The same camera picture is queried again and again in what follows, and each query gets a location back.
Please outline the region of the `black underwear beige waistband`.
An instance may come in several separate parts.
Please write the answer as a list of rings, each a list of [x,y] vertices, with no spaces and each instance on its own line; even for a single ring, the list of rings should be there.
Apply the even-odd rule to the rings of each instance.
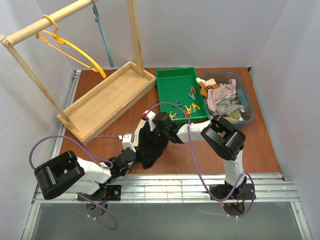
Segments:
[[[168,142],[158,127],[151,131],[149,122],[141,119],[134,132],[135,161],[141,163],[145,170],[151,168],[162,155]]]

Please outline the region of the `teal clothespin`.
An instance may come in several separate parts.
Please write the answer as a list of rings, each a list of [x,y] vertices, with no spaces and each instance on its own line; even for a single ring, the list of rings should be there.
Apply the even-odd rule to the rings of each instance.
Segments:
[[[188,96],[189,96],[192,100],[195,100],[195,99],[196,99],[196,97],[195,97],[195,95],[194,95],[193,92],[192,92],[192,93],[189,93]]]

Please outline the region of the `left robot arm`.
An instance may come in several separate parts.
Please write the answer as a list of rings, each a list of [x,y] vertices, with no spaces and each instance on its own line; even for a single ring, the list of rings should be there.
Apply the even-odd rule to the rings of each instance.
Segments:
[[[105,163],[98,166],[69,150],[38,166],[34,175],[45,200],[55,199],[63,193],[81,193],[97,201],[112,199],[120,188],[108,184],[132,170],[136,153],[127,148],[109,160],[113,166],[106,169]]]

